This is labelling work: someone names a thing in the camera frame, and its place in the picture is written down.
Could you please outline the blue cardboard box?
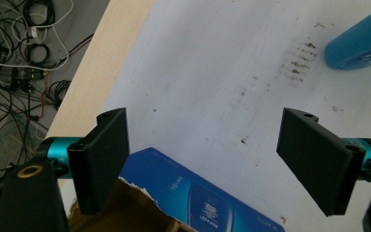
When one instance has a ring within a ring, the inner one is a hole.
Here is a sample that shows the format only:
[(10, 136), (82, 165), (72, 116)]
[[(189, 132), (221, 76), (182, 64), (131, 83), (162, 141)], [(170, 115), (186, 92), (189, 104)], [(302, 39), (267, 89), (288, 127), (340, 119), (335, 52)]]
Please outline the blue cardboard box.
[(71, 232), (285, 232), (154, 148), (134, 153), (104, 210), (75, 211)]

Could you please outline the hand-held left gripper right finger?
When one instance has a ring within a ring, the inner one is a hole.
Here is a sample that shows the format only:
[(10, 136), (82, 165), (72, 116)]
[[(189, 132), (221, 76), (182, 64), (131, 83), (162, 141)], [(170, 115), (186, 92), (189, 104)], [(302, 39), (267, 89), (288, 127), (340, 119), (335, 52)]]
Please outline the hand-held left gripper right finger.
[(346, 213), (364, 149), (325, 129), (317, 116), (285, 108), (276, 152), (326, 216)]

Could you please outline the blue bottle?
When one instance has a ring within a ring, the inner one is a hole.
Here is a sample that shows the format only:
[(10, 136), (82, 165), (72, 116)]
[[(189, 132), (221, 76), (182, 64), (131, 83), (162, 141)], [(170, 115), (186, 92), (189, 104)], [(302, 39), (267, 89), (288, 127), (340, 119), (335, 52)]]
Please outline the blue bottle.
[(337, 70), (371, 66), (371, 14), (326, 45), (325, 62)]

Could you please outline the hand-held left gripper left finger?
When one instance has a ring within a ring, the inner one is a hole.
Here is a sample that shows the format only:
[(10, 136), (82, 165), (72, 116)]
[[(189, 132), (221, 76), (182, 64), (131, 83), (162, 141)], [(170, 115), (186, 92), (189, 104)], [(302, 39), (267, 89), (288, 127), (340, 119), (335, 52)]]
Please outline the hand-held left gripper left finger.
[(103, 112), (67, 151), (80, 213), (100, 213), (129, 155), (127, 111)]

